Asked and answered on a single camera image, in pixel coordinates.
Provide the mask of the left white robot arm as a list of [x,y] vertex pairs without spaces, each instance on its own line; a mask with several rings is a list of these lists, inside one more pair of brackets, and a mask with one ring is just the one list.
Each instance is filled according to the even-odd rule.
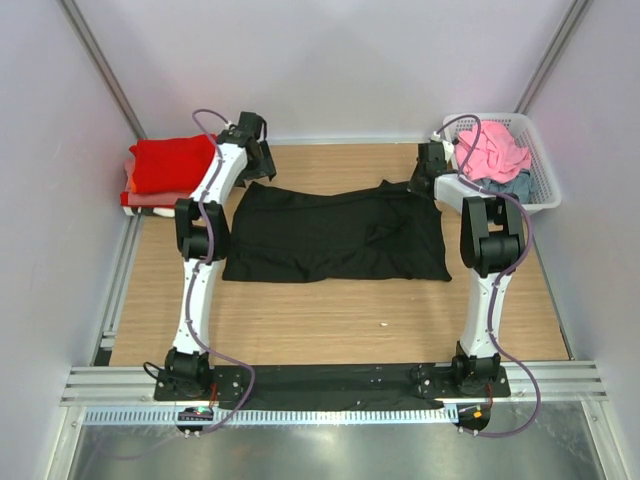
[[211,163],[189,197],[174,208],[184,289],[176,335],[156,377],[156,400],[200,400],[212,392],[210,309],[231,241],[224,206],[235,187],[276,175],[261,115],[243,111],[218,135],[204,135],[213,147]]

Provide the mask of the black t-shirt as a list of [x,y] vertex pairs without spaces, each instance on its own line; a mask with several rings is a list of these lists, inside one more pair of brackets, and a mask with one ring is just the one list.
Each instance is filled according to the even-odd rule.
[[233,217],[226,281],[448,282],[441,213],[406,183],[335,195],[252,184]]

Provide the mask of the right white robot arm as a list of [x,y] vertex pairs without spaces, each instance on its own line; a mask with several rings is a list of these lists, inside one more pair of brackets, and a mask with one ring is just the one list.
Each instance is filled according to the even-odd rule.
[[506,290],[527,241],[519,203],[480,192],[448,168],[451,150],[443,141],[417,147],[408,191],[437,200],[461,215],[460,257],[470,273],[463,333],[448,366],[417,369],[419,391],[427,399],[509,395],[497,347]]

